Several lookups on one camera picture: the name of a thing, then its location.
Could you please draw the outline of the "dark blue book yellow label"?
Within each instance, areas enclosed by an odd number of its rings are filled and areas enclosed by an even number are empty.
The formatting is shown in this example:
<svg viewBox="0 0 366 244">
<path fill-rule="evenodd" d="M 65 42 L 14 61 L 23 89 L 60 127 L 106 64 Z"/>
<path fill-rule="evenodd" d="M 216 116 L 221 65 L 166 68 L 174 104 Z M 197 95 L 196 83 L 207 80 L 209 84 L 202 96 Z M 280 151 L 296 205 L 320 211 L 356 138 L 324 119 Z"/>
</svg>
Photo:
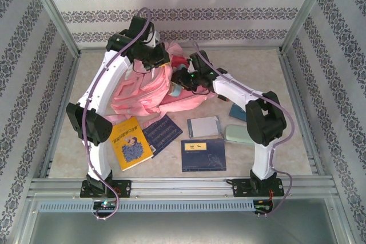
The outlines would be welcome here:
<svg viewBox="0 0 366 244">
<path fill-rule="evenodd" d="M 224 140 L 182 140 L 181 167 L 182 172 L 226 171 Z"/>
</svg>

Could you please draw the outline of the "grey notebook blue edges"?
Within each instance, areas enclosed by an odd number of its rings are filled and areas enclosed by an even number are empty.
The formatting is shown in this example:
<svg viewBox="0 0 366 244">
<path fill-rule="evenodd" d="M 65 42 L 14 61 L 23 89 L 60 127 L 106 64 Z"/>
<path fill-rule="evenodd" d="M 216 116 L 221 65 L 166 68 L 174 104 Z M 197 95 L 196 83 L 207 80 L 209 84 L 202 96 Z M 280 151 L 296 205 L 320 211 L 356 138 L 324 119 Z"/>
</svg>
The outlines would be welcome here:
<svg viewBox="0 0 366 244">
<path fill-rule="evenodd" d="M 218 116 L 192 118 L 187 120 L 190 138 L 211 137 L 222 135 L 222 128 Z"/>
</svg>

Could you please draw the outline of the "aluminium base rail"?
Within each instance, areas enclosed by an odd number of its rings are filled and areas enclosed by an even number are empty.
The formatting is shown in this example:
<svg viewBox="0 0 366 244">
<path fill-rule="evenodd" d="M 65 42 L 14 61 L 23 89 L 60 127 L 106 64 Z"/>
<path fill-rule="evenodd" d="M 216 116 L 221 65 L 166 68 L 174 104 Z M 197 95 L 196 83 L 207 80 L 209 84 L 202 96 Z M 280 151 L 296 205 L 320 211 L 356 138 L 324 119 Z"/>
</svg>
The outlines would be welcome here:
<svg viewBox="0 0 366 244">
<path fill-rule="evenodd" d="M 331 176 L 295 176 L 292 187 L 281 179 L 289 199 L 318 199 L 338 197 L 339 192 Z M 81 178 L 45 178 L 32 180 L 27 199 L 78 199 Z M 233 198 L 233 187 L 223 177 L 213 178 L 133 178 L 131 199 L 142 200 L 199 200 Z"/>
</svg>

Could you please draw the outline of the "aluminium frame post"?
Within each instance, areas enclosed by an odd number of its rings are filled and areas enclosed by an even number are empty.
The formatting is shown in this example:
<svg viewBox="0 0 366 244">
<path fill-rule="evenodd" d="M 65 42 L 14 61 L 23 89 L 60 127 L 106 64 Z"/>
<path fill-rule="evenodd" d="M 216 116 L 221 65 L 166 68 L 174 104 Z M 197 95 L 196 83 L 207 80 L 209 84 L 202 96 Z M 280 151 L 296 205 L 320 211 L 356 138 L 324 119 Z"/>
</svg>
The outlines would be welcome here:
<svg viewBox="0 0 366 244">
<path fill-rule="evenodd" d="M 279 53 L 283 55 L 292 45 L 293 41 L 295 40 L 296 35 L 300 31 L 303 23 L 305 22 L 306 18 L 308 17 L 309 13 L 312 10 L 312 7 L 316 3 L 316 0 L 304 0 L 303 4 L 301 5 L 298 14 L 295 17 L 291 27 L 289 28 L 287 35 L 279 48 Z"/>
<path fill-rule="evenodd" d="M 78 48 L 65 21 L 63 20 L 61 12 L 58 10 L 58 7 L 55 4 L 54 0 L 41 0 L 41 2 L 46 9 L 50 19 L 54 22 L 68 49 L 71 51 L 74 57 L 78 57 L 80 54 L 80 49 Z"/>
</svg>

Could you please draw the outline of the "grey metal sheet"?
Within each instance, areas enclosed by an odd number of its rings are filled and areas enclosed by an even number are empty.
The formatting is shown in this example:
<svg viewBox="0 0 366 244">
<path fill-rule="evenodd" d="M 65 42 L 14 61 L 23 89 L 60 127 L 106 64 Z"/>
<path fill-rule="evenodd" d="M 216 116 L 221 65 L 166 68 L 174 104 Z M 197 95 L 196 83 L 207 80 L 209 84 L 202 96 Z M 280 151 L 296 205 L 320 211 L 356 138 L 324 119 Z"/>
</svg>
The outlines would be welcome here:
<svg viewBox="0 0 366 244">
<path fill-rule="evenodd" d="M 40 213 L 30 244 L 338 244 L 327 219 L 256 218 L 238 212 Z"/>
</svg>

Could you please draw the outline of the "dark blue book white text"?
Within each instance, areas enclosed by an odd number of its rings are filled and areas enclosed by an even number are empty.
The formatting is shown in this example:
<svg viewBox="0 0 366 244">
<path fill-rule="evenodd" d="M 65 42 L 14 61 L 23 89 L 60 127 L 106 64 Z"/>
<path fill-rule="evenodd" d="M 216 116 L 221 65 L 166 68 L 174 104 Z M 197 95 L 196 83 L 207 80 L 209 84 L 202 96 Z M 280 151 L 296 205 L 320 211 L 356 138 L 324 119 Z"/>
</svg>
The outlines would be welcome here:
<svg viewBox="0 0 366 244">
<path fill-rule="evenodd" d="M 165 115 L 159 121 L 143 129 L 142 132 L 152 150 L 152 158 L 154 158 L 178 138 L 183 130 L 169 116 Z"/>
</svg>

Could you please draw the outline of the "pink backpack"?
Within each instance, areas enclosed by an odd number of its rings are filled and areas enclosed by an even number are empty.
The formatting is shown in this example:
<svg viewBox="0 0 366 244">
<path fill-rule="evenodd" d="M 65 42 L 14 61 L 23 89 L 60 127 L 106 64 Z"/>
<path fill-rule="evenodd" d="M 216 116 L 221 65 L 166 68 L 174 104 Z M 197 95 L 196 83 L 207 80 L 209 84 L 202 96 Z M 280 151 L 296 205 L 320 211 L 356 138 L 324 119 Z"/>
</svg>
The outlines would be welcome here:
<svg viewBox="0 0 366 244">
<path fill-rule="evenodd" d="M 128 68 L 113 95 L 111 108 L 113 115 L 106 116 L 112 124 L 118 124 L 131 117 L 146 117 L 158 114 L 157 117 L 145 122 L 147 127 L 160 120 L 168 112 L 186 111 L 197 108 L 207 99 L 213 98 L 213 92 L 207 92 L 203 87 L 198 92 L 182 89 L 179 97 L 171 97 L 168 91 L 172 74 L 180 64 L 188 65 L 182 47 L 176 42 L 165 44 L 171 63 L 153 69 L 143 74 L 142 62 L 135 61 L 136 69 Z"/>
</svg>

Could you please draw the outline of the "aluminium side rail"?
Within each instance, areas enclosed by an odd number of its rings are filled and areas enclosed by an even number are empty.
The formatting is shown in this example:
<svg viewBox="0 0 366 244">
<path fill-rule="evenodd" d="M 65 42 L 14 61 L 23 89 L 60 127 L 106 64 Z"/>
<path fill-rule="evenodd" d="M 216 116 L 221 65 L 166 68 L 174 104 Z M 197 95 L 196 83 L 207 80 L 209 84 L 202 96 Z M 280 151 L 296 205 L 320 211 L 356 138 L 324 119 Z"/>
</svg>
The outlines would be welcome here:
<svg viewBox="0 0 366 244">
<path fill-rule="evenodd" d="M 289 96 L 292 101 L 292 105 L 294 108 L 296 121 L 299 127 L 299 131 L 301 133 L 305 151 L 307 152 L 307 156 L 309 159 L 309 163 L 311 166 L 313 175 L 327 175 L 326 170 L 324 169 L 321 159 L 319 156 L 319 152 L 311 133 L 310 125 L 307 120 L 307 116 L 305 113 L 304 105 L 300 98 L 300 93 L 296 85 L 296 81 L 291 71 L 290 64 L 288 62 L 287 57 L 281 52 L 278 53 L 279 62 L 281 65 L 281 69 L 283 71 L 283 75 L 287 84 L 287 88 L 289 91 Z"/>
<path fill-rule="evenodd" d="M 48 140 L 48 145 L 46 146 L 46 150 L 41 159 L 41 162 L 36 169 L 34 178 L 47 178 L 49 176 L 50 167 L 52 166 L 52 161 L 54 158 L 54 154 L 57 148 L 57 143 L 59 140 L 59 136 L 61 134 L 63 121 L 66 114 L 66 105 L 69 103 L 69 99 L 71 96 L 71 92 L 73 89 L 73 84 L 75 81 L 75 77 L 78 70 L 79 60 L 81 57 L 81 53 L 79 53 L 73 60 L 69 68 L 69 73 L 67 75 L 67 79 L 65 82 L 65 87 L 63 89 L 63 94 L 61 98 L 61 102 L 58 106 L 57 116 L 55 117 L 54 125 L 52 127 L 52 131 L 50 133 L 50 137 Z"/>
</svg>

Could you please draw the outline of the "left circuit board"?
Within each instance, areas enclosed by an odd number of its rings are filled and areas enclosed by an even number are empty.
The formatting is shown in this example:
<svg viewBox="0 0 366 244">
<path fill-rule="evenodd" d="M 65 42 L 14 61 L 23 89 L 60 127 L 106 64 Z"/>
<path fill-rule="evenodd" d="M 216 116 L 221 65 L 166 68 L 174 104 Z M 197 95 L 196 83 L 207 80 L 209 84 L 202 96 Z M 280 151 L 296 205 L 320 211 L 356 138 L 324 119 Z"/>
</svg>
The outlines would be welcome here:
<svg viewBox="0 0 366 244">
<path fill-rule="evenodd" d="M 114 210 L 116 201 L 95 201 L 93 204 L 94 210 Z"/>
</svg>

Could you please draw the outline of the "mint green pencil case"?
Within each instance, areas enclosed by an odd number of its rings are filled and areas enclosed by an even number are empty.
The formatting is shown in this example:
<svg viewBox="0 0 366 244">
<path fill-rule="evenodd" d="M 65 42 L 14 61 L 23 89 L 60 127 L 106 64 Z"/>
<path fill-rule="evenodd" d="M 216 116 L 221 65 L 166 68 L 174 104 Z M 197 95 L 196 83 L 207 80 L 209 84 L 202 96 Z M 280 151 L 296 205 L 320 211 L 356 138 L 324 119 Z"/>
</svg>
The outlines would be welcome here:
<svg viewBox="0 0 366 244">
<path fill-rule="evenodd" d="M 224 139 L 228 142 L 254 144 L 246 126 L 227 125 L 224 131 Z"/>
</svg>

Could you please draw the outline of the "teal blue notebook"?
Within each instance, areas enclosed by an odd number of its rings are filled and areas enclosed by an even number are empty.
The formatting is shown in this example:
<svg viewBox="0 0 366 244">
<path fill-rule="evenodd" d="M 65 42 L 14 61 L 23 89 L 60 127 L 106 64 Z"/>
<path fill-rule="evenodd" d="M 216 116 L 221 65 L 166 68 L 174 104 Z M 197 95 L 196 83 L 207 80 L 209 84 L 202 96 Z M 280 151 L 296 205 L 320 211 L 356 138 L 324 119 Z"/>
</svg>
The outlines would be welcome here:
<svg viewBox="0 0 366 244">
<path fill-rule="evenodd" d="M 230 109 L 229 116 L 246 122 L 246 112 L 235 103 L 232 105 Z"/>
</svg>

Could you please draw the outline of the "right circuit board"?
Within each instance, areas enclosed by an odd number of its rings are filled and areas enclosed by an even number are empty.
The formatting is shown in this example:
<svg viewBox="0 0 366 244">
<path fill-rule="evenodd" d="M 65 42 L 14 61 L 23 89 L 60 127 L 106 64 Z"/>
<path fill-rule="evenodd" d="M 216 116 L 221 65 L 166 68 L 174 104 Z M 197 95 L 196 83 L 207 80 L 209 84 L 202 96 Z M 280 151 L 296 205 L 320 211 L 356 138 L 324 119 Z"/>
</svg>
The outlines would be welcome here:
<svg viewBox="0 0 366 244">
<path fill-rule="evenodd" d="M 254 208 L 258 213 L 270 213 L 273 209 L 273 201 L 253 201 Z"/>
</svg>

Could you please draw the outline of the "circuit board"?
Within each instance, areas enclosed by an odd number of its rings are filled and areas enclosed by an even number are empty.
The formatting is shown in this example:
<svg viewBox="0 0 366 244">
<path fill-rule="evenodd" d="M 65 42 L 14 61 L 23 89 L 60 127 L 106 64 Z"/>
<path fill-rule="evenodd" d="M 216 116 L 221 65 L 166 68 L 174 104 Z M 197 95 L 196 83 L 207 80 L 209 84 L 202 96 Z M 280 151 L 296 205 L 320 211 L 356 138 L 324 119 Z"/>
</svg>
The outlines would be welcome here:
<svg viewBox="0 0 366 244">
<path fill-rule="evenodd" d="M 254 208 L 258 213 L 270 213 L 273 209 L 273 201 L 253 201 Z"/>
<path fill-rule="evenodd" d="M 95 201 L 93 204 L 94 210 L 114 210 L 116 201 Z"/>
</svg>

